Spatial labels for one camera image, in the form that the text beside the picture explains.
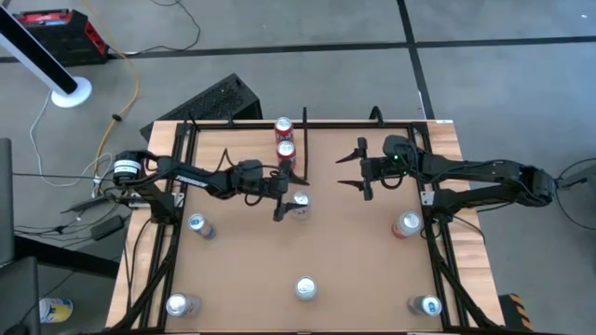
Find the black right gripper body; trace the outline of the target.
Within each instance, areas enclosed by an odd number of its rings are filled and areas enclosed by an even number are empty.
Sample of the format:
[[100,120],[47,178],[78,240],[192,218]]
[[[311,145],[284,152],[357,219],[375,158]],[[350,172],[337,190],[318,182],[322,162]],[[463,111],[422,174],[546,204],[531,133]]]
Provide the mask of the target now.
[[380,181],[384,176],[383,164],[385,163],[384,157],[372,157],[369,158],[367,154],[368,142],[364,137],[358,137],[358,154],[359,154],[359,165],[360,175],[363,178],[362,181],[362,192],[364,194],[364,200],[370,201],[373,199],[373,189],[371,183],[373,181]]

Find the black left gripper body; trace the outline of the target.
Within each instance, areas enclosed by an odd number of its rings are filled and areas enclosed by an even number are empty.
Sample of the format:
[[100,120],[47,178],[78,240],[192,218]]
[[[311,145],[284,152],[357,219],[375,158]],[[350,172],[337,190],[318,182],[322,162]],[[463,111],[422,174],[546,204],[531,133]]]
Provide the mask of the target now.
[[290,160],[283,160],[277,169],[272,169],[270,171],[267,195],[269,198],[275,199],[277,201],[273,213],[274,221],[282,221],[286,213],[286,204],[283,202],[283,197],[289,189],[290,172]]

